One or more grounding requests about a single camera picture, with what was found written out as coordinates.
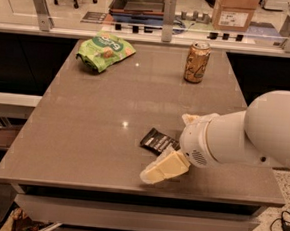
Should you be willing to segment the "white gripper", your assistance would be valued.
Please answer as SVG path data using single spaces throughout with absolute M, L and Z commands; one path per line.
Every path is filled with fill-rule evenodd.
M 215 117 L 217 117 L 216 113 L 203 116 L 183 114 L 185 127 L 179 138 L 182 152 L 165 150 L 140 173 L 142 181 L 146 184 L 156 184 L 165 179 L 169 180 L 187 173 L 190 163 L 198 168 L 218 165 L 217 160 L 210 153 L 207 142 L 208 126 Z

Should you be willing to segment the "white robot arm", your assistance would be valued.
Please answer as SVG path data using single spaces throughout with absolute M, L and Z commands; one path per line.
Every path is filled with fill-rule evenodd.
M 290 91 L 260 95 L 243 111 L 182 116 L 180 148 L 167 146 L 141 173 L 156 184 L 189 171 L 223 164 L 290 169 Z

